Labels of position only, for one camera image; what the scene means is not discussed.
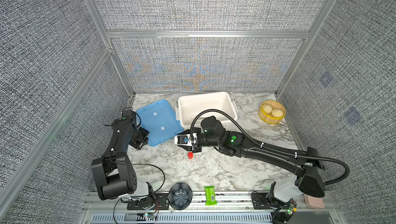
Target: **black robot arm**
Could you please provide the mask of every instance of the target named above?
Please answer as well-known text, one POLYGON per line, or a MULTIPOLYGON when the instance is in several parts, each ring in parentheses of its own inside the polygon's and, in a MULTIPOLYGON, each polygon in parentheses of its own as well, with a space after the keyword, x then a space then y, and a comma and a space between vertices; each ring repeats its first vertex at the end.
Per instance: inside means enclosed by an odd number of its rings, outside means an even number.
POLYGON ((303 193, 313 197, 324 197, 325 185, 339 182, 349 174, 347 164, 337 159, 319 157, 314 148, 308 147, 306 151, 294 150, 257 141, 250 137, 235 120, 220 110, 209 109, 201 112, 193 120, 191 128, 175 137, 175 143, 187 151, 200 152, 205 146, 219 147, 218 151, 225 155, 258 159, 292 172, 294 174, 292 177, 271 186, 267 198, 268 204, 272 207, 281 206, 294 196, 303 193), (226 131, 214 116, 202 120, 203 132, 200 128, 194 128, 196 120, 208 112, 223 114, 241 132, 226 131), (323 161, 342 165, 345 168, 344 174, 334 180, 325 181, 323 161))
MULTIPOLYGON (((202 120, 201 127, 204 132, 196 133, 195 142, 186 143, 189 138, 189 130, 186 130, 185 134, 177 137, 177 145, 192 152, 201 151, 201 147, 219 147, 218 151, 228 156, 258 159, 282 167, 297 175, 296 186, 301 192, 314 197, 324 197, 324 165, 322 161, 281 155, 269 151, 263 146, 260 147, 252 142, 243 133, 226 131, 221 122, 216 120, 214 116, 202 120)), ((302 151, 278 147, 268 143, 265 143, 265 146, 290 154, 318 155, 318 152, 311 147, 308 147, 306 151, 302 151)))
POLYGON ((110 143, 98 159, 92 161, 92 173, 101 200, 116 199, 124 194, 133 194, 137 188, 135 170, 127 156, 128 145, 140 150, 148 142, 149 132, 139 128, 136 112, 124 109, 122 117, 111 124, 113 134, 110 143), (118 174, 108 176, 114 169, 118 174))

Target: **blue plastic lid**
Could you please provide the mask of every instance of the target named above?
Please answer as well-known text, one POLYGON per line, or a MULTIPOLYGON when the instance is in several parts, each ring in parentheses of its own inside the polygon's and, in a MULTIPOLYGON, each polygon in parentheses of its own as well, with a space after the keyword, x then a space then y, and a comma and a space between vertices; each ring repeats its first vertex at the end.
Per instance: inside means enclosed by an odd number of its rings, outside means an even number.
POLYGON ((171 105, 165 99, 151 103, 136 111, 142 128, 149 133, 149 145, 156 146, 184 131, 171 105))

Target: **blue sticker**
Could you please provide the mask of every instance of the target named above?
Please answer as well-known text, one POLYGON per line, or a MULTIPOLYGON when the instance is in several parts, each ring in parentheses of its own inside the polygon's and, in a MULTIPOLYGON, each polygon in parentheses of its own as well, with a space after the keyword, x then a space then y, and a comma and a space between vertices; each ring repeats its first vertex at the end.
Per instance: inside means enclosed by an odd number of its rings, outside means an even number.
POLYGON ((355 126, 358 122, 360 122, 363 119, 362 115, 358 112, 358 110, 354 106, 349 108, 344 113, 344 117, 350 126, 355 126))
POLYGON ((287 68, 289 67, 289 63, 288 62, 284 62, 279 66, 279 71, 281 73, 286 72, 287 68))
POLYGON ((320 77, 319 81, 324 87, 328 87, 329 84, 333 81, 333 77, 330 75, 329 71, 326 71, 324 72, 322 77, 320 77))

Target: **white storage bin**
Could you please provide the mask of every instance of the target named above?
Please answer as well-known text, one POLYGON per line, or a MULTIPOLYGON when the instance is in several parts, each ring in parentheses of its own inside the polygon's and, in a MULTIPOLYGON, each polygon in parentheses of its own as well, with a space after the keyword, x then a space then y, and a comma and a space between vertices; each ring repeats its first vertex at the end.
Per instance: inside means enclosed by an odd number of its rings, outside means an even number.
MULTIPOLYGON (((192 120, 202 111, 207 109, 218 109, 224 111, 234 120, 238 118, 238 109, 235 102, 231 101, 230 95, 226 92, 214 92, 198 95, 180 97, 177 101, 176 119, 184 129, 191 127, 192 120)), ((200 116, 195 122, 195 127, 200 127, 201 121, 210 116, 215 116, 221 123, 231 122, 228 118, 217 112, 208 112, 200 116)))

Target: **gray fabric wall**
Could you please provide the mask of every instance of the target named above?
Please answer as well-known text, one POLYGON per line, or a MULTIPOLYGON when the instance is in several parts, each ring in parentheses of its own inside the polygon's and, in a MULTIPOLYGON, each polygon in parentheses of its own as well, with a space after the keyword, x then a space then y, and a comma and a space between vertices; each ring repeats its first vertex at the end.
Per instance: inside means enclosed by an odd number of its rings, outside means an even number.
POLYGON ((96 190, 91 163, 112 135, 104 124, 120 116, 127 100, 107 59, 1 224, 75 223, 87 192, 96 190))
POLYGON ((105 46, 83 0, 0 0, 0 190, 105 46))
MULTIPOLYGON (((108 30, 308 31, 324 0, 95 0, 108 30)), ((301 39, 117 38, 137 91, 275 91, 301 39)))
MULTIPOLYGON (((350 224, 394 223, 396 0, 337 0, 280 99, 306 146, 348 163, 350 224)), ((326 163, 329 178, 342 169, 326 163)))
POLYGON ((309 30, 324 0, 95 0, 108 29, 309 30))
POLYGON ((113 38, 113 43, 136 91, 271 92, 301 39, 113 38))

